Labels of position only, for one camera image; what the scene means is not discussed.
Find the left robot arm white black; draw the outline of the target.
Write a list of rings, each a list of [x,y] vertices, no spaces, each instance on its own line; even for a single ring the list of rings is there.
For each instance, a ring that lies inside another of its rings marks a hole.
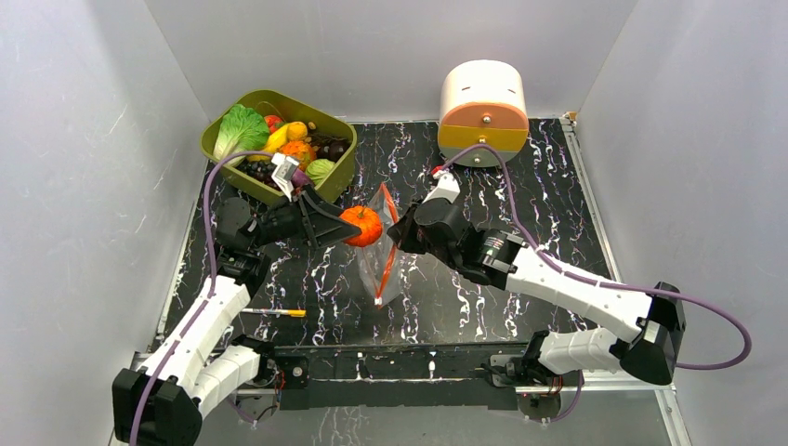
[[[211,353],[266,280],[265,245],[294,238],[323,248],[361,235],[311,186],[261,216],[230,198],[208,220],[211,274],[174,331],[136,370],[112,383],[114,436],[128,445],[192,445],[204,419],[241,385],[265,387],[281,370],[270,342],[241,335]]]

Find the orange toy pumpkin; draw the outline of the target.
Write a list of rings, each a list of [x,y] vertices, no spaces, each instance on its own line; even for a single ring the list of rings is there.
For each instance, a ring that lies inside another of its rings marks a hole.
[[[357,205],[343,211],[340,218],[360,230],[356,236],[344,240],[344,243],[354,247],[366,247],[377,242],[383,232],[379,215],[375,210]]]

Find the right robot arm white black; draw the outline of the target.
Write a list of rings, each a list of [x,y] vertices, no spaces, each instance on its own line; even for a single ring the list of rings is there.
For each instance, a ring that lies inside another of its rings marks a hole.
[[[536,297],[596,324],[594,330],[536,333],[520,359],[488,365],[504,385],[545,385],[582,370],[672,383],[686,321],[681,303],[658,290],[625,291],[581,269],[552,269],[522,238],[475,228],[443,198],[412,204],[387,236],[403,252],[434,256],[475,284]]]

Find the clear zip bag orange zipper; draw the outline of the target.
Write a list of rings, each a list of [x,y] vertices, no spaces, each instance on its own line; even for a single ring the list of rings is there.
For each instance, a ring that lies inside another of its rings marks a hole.
[[[387,185],[381,183],[367,207],[376,211],[382,226],[378,240],[356,249],[359,271],[365,291],[378,308],[388,305],[402,294],[402,252],[387,235],[399,221],[399,212]]]

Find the green toy lettuce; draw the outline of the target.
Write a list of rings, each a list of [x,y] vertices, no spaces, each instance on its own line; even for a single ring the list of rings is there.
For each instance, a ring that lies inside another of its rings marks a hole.
[[[255,109],[234,104],[223,115],[212,154],[218,160],[242,151],[258,151],[270,135],[264,117]]]

